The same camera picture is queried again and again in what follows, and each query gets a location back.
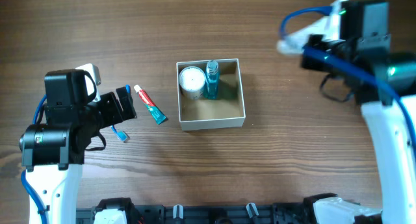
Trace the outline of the white floral squeeze tube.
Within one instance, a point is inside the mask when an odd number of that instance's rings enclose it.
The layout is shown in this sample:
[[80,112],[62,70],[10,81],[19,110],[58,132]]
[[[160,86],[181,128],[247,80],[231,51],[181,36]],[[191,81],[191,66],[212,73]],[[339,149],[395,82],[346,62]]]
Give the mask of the white floral squeeze tube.
[[324,16],[303,29],[290,33],[286,39],[279,40],[276,45],[277,51],[286,56],[301,55],[303,53],[303,46],[313,34],[323,35],[325,42],[331,41],[326,39],[325,26],[327,19],[328,17]]

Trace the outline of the white round cotton swab jar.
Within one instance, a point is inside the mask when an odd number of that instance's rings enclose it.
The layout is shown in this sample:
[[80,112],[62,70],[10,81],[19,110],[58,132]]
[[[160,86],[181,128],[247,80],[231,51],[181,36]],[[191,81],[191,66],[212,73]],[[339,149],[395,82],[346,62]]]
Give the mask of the white round cotton swab jar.
[[179,73],[179,85],[186,98],[199,99],[205,89],[205,73],[196,66],[188,66]]

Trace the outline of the blue mouthwash bottle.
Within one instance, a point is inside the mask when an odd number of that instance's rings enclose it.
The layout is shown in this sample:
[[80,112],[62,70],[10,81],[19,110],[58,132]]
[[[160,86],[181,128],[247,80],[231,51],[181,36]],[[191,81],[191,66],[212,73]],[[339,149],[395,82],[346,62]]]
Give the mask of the blue mouthwash bottle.
[[219,65],[215,60],[208,61],[205,67],[205,78],[206,78],[206,98],[216,99],[218,96],[219,87]]

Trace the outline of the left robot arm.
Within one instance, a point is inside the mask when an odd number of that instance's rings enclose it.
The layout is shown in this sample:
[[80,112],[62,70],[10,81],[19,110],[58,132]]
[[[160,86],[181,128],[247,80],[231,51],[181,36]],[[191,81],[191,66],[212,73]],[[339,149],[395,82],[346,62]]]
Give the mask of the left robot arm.
[[75,223],[85,153],[91,151],[92,139],[105,143],[101,129],[136,117],[129,86],[99,95],[93,76],[82,69],[45,75],[45,97],[19,139],[30,223]]

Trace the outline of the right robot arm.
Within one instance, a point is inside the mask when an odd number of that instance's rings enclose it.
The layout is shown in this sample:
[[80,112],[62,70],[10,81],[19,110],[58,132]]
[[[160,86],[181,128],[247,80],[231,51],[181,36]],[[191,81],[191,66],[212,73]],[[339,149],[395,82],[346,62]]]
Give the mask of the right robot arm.
[[393,53],[386,1],[343,1],[337,40],[313,34],[302,66],[342,77],[374,145],[381,209],[338,197],[313,203],[317,223],[415,222],[415,54]]

